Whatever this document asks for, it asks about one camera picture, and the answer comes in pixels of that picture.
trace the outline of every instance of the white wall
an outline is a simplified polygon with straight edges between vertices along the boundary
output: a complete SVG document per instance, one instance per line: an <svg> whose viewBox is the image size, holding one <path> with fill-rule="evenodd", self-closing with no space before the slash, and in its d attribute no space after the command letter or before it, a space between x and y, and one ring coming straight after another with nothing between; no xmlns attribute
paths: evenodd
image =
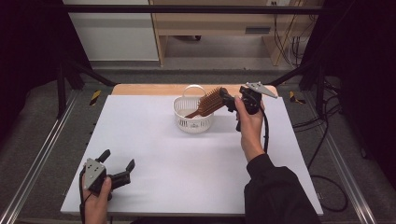
<svg viewBox="0 0 396 224"><path fill-rule="evenodd" d="M148 0L64 0L69 5L147 5ZM149 14L69 13L90 61L158 61Z"/></svg>

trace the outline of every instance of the gray floor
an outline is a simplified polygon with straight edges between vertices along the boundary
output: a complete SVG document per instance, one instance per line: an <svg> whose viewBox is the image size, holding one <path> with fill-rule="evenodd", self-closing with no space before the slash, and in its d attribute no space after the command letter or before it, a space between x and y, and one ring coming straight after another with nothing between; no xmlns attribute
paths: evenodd
<svg viewBox="0 0 396 224"><path fill-rule="evenodd" d="M246 81L268 82L285 74L291 69L287 64L273 67L265 46L257 37L206 37L200 42L190 36L176 36L169 40L165 65L156 63L95 63L97 71L113 81L121 83L244 83ZM98 120L106 96L111 88L85 77L86 86L78 92L78 99L68 121L62 128L51 153L37 177L19 218L40 218L57 220L78 220L60 213L64 192L68 189L73 176L90 141L90 132ZM290 91L297 99L304 99L295 85L298 77L278 87L284 98L291 123L309 120L315 115L308 104L292 103ZM328 77L332 84L337 79ZM93 92L102 90L96 105L89 105ZM31 91L25 108L19 115L9 137L1 143L0 150L0 211L5 211L16 194L35 156L45 142L57 114L56 83L38 87ZM381 173L375 161L361 157L360 145L350 130L343 115L336 113L330 118L332 137L352 174L354 175L364 199L370 206L377 223L396 223L396 193ZM296 133L305 162L313 155L321 138L320 128ZM324 175L342 185L339 174L329 156L329 149L323 146L315 159L312 175ZM313 179L315 188L323 197L320 201L334 208L343 205L340 191L328 182ZM348 208L341 213L324 210L323 223L361 223L354 205L349 201Z"/></svg>

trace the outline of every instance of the wire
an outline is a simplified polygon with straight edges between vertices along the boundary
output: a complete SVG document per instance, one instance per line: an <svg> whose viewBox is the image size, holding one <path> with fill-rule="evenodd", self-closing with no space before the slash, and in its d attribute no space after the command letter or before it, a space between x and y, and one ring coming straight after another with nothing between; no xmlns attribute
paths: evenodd
<svg viewBox="0 0 396 224"><path fill-rule="evenodd" d="M329 109L329 111L326 112L328 118L330 118L331 116L333 116L336 112L340 111L340 108L336 108L336 107L338 107L338 106L340 106L340 104L333 106L331 109ZM314 117L313 119L311 119L311 120L309 120L309 121L294 124L294 125L292 125L292 127L293 127L293 129L302 128L302 127L308 126L308 125L310 125L310 124L312 124L312 123L315 123L315 122L317 122L317 121L319 121L319 120L321 120L319 117ZM299 130L299 131L294 131L294 132L295 132L295 133L304 132L304 131L313 129L313 128L315 128L315 127L318 127L318 126L320 126L321 124L323 124L323 122L321 122L320 124L317 124L317 125L315 125L315 126L312 126L312 127L310 127L310 128L307 128L307 129L304 129L304 130Z"/></svg>
<svg viewBox="0 0 396 224"><path fill-rule="evenodd" d="M293 24L296 17L297 17L297 15L294 15L293 18L291 19L291 22L285 31L286 35L289 34L291 25ZM282 41L279 36L279 33L277 32L277 14L274 14L274 40L275 40L277 48L280 50L280 53L282 54L283 59L286 61L286 63L293 65L293 63L286 57L285 47L283 46Z"/></svg>
<svg viewBox="0 0 396 224"><path fill-rule="evenodd" d="M327 102L329 102L331 99L333 99L333 98L335 98L335 97L338 97L338 92L337 92L337 90L339 90L339 89L337 89L337 88L335 88L329 81L327 81L326 80L326 78L325 78L325 90L327 90L327 89L330 89L331 91L332 90L336 90L336 92L334 93L334 92L331 92L331 94L332 94L332 97L330 97L328 100L327 100ZM332 108L330 108L328 111L326 111L325 110L325 115L327 115L328 116L328 118L330 118L332 115L334 115L336 112L338 112L338 111L340 111L340 109L338 108L336 111L333 111L337 106L339 106L340 104L337 104L337 105L334 105ZM321 118L320 117L318 117L318 116L316 116L316 117L313 117L312 119L310 119L310 120L308 120L308 121L304 121L304 122L300 122L300 123L295 123L295 124L293 124L292 125L292 128L293 129L296 129L296 128L301 128L301 127L304 127L304 126L308 126L309 124L312 124L312 123L314 123L314 122L316 122L316 121L319 121L319 120L321 120Z"/></svg>
<svg viewBox="0 0 396 224"><path fill-rule="evenodd" d="M88 195L88 197L84 200L84 204L87 202L87 200L91 197L92 192L90 193L90 195Z"/></svg>
<svg viewBox="0 0 396 224"><path fill-rule="evenodd" d="M264 110L261 107L260 107L260 110L262 111L262 114L264 115L264 125L265 125L265 128L264 128L265 129L265 136L264 136L265 142L264 142L263 149L264 149L264 152L267 153L267 151L268 151L268 141L269 141L269 137L270 137L270 130L269 130L269 127L268 127L268 118L265 115Z"/></svg>
<svg viewBox="0 0 396 224"><path fill-rule="evenodd" d="M326 78L324 78L324 87L326 88L326 91L333 95L336 95L341 91L341 89L334 87Z"/></svg>
<svg viewBox="0 0 396 224"><path fill-rule="evenodd" d="M289 48L289 62L291 62L291 58L290 58L290 48Z"/></svg>
<svg viewBox="0 0 396 224"><path fill-rule="evenodd" d="M348 206L347 194L344 192L344 190L341 188L341 186L340 186L339 184L335 183L335 181L333 181L333 180L331 180L330 178L328 178L328 177L326 177L326 176L323 176L323 175L311 175L311 177L312 177L312 178L320 178L320 179L324 179L324 180L327 180L327 181L331 182L331 183L334 184L337 188L339 188L340 191L341 191L341 193L344 195L345 202L344 202L344 205L343 205L342 208L330 208L330 207L324 205L323 203L320 203L320 205L321 205L323 208L325 208L325 209L327 209L327 210L329 210L329 211L332 211L332 212L344 212L344 211L347 209L347 206Z"/></svg>
<svg viewBox="0 0 396 224"><path fill-rule="evenodd" d="M82 168L81 172L79 173L79 179L78 179L79 198L81 201L81 204L79 205L79 214L81 215L82 224L85 223L85 200L84 200L84 194L82 191L82 177L83 177L84 173L85 173L85 166Z"/></svg>
<svg viewBox="0 0 396 224"><path fill-rule="evenodd" d="M295 54L294 54L294 57L296 58L297 66L299 66L299 64L298 64L298 59L299 59L298 48L299 47L300 47L300 37L297 37L297 46L296 46L296 51L295 51Z"/></svg>
<svg viewBox="0 0 396 224"><path fill-rule="evenodd" d="M317 148L315 149L314 155L312 156L310 162L309 162L308 165L307 165L307 169L308 169L308 170L311 168L312 162L314 161L315 157L318 155L318 152L319 152L319 150L320 150L320 148L321 148L321 145L323 144L323 141L324 141L324 139L326 138L327 132L329 131L329 117L332 116L333 114L335 114L335 113L339 110L339 109L337 109L335 112L332 112L332 110L334 110L337 106L339 106L339 104L333 106L330 110L327 110L327 105L328 105L328 103L330 102L330 100L331 100L331 99L335 99L335 98L337 98L337 97L338 97L338 95L334 95L334 96L331 96L329 99L327 99L327 100L325 101L325 104L324 104L325 113L324 113L324 116L323 116L323 118L324 118L323 122L326 123L326 129L325 129L325 131L324 131L324 133L323 133L322 138L320 139L320 142L319 142ZM321 205L323 208L325 208L325 209L327 209L327 210L329 210L329 211L332 211L332 212L343 212L343 211L345 211L345 210L347 209L347 207L348 207L348 197L347 197L347 194L346 194L345 191L341 188L340 185L338 185L335 181L331 180L330 178L325 177L325 176L322 176L322 175L311 175L311 177L313 177L313 178L324 179L324 180L327 180L327 181L333 183L337 188L340 189L341 193L342 193L343 196L344 196L345 203L344 203L344 205L343 205L341 208L330 208L329 206L326 206L326 205L324 205L323 203L320 203L320 205Z"/></svg>

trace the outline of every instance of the brush bristles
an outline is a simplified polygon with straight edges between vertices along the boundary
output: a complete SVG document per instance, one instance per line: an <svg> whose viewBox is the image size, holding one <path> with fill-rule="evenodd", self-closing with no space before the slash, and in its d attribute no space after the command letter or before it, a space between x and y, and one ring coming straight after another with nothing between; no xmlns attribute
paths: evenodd
<svg viewBox="0 0 396 224"><path fill-rule="evenodd" d="M217 87L210 93L207 93L205 96L201 97L198 104L198 110L201 116L208 116L224 106L220 96L220 90L221 87Z"/></svg>

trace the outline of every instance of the person's arm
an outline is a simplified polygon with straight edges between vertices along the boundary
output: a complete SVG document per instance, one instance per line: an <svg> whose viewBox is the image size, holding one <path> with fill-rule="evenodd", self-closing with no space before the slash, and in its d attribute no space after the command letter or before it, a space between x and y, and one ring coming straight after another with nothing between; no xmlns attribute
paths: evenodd
<svg viewBox="0 0 396 224"><path fill-rule="evenodd" d="M235 106L241 121L241 146L251 177L245 186L246 223L320 223L297 175L287 167L275 167L264 153L262 112L249 115L239 97L235 97Z"/></svg>
<svg viewBox="0 0 396 224"><path fill-rule="evenodd" d="M107 197L110 191L110 177L106 177L105 181L103 182L100 194L97 197L89 190L83 190L83 197L85 200L85 224L107 223Z"/></svg>

